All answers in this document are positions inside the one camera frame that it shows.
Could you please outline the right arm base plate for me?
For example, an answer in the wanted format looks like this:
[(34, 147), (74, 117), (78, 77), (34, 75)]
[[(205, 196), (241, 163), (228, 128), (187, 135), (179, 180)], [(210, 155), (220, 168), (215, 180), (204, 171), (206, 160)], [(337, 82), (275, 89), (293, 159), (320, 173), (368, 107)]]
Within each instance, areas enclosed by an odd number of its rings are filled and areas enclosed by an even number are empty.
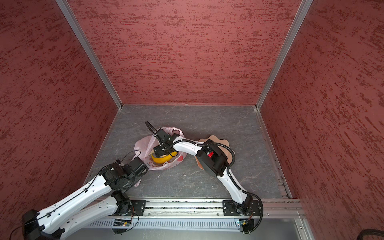
[(253, 200), (252, 202), (248, 202), (245, 204), (238, 204), (232, 200), (224, 200), (222, 201), (223, 205), (223, 213), (226, 217), (232, 216), (247, 216), (250, 217), (256, 216), (260, 217), (262, 215), (261, 203), (259, 201)]

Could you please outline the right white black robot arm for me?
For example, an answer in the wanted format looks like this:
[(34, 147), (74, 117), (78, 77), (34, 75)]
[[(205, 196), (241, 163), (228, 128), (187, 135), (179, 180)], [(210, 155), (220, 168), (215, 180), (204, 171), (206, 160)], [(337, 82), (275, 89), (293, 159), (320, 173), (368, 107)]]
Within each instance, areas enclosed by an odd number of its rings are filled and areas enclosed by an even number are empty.
[(179, 134), (168, 134), (163, 129), (151, 130), (159, 145), (154, 147), (156, 158), (172, 156), (182, 152), (195, 156), (203, 169), (212, 177), (216, 177), (224, 185), (232, 198), (235, 212), (241, 216), (263, 215), (263, 203), (259, 196), (246, 191), (234, 177), (231, 167), (236, 156), (234, 151), (213, 140), (196, 142)]

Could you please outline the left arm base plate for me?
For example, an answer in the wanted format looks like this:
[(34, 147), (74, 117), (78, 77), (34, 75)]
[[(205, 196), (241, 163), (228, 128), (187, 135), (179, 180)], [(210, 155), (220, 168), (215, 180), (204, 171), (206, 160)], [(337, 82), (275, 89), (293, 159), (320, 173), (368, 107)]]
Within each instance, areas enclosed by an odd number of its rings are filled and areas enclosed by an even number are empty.
[(125, 208), (120, 216), (143, 216), (146, 209), (146, 200), (131, 200), (129, 207)]

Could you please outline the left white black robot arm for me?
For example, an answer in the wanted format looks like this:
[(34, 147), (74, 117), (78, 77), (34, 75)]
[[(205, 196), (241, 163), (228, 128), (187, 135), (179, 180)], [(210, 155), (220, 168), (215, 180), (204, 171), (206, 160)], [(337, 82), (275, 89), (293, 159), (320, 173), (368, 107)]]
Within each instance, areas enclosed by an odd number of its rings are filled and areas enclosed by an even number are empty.
[(121, 165), (116, 161), (103, 167), (87, 184), (61, 201), (40, 211), (30, 210), (22, 216), (25, 240), (64, 240), (83, 227), (106, 216), (138, 217), (126, 191), (148, 172), (138, 157)]

